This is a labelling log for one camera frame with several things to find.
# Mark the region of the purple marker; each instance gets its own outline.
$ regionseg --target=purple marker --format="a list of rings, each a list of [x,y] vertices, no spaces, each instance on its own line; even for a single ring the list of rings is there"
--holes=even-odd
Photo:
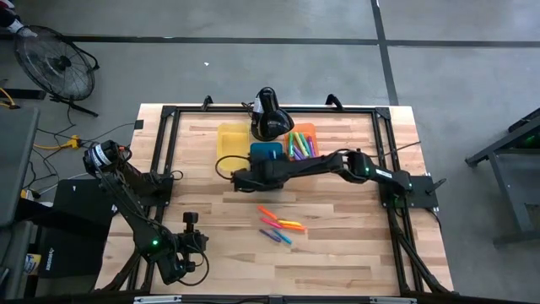
[[[294,151],[294,160],[302,160],[302,156],[300,156],[298,153],[296,153],[296,151]]]
[[[315,147],[313,147],[313,140],[311,139],[311,136],[308,136],[307,143],[310,146],[311,157],[315,157]]]
[[[300,157],[301,160],[305,160],[305,156],[302,154],[302,151],[300,149],[296,148],[296,146],[293,147],[294,153]]]

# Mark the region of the yellow tray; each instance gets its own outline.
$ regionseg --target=yellow tray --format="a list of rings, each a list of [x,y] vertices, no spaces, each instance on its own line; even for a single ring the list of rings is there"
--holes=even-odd
[[[218,159],[227,155],[247,157],[250,150],[249,125],[246,123],[222,123],[218,127]],[[249,162],[238,158],[228,158],[219,162],[223,171],[247,168]]]

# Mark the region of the orange tray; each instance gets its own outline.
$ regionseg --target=orange tray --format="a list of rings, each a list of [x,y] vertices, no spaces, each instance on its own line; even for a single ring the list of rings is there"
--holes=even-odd
[[[310,136],[311,140],[313,141],[313,148],[315,148],[315,157],[321,156],[319,154],[319,145],[317,144],[317,136],[316,136],[316,130],[315,125],[313,123],[298,123],[294,125],[294,128],[291,130],[291,132],[298,132],[303,133],[304,137]],[[284,153],[286,155],[289,155],[289,135],[291,132],[285,134],[285,140],[284,140]]]

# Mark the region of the gray floor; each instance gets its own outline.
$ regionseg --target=gray floor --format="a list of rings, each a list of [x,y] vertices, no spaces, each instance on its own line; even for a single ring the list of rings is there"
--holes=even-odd
[[[63,33],[201,37],[376,38],[369,0],[19,0],[30,24]],[[389,39],[538,40],[535,0],[380,0]],[[335,93],[345,104],[388,105],[376,46],[264,46],[80,43],[100,60],[95,92],[81,105],[97,119],[74,112],[67,134],[96,136],[132,122],[142,102],[251,100],[271,85],[285,103],[321,103]],[[457,291],[470,296],[540,301],[540,244],[495,250],[491,240],[513,231],[509,207],[488,164],[463,160],[538,108],[540,49],[390,48],[400,105],[412,106],[424,158],[440,188],[440,217]],[[0,44],[0,78],[8,87],[34,88]],[[40,126],[68,124],[66,107],[38,106]],[[109,138],[128,144],[132,130]],[[40,144],[53,144],[39,134]],[[52,157],[60,176],[84,171],[82,151]],[[45,173],[32,156],[38,175]]]

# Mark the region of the black fan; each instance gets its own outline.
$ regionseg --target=black fan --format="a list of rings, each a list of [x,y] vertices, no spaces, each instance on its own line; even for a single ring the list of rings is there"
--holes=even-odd
[[[93,67],[86,56],[94,60]],[[28,77],[52,95],[52,101],[98,116],[74,102],[90,96],[95,86],[94,71],[100,66],[94,56],[66,36],[44,26],[25,26],[15,34],[15,57]]]

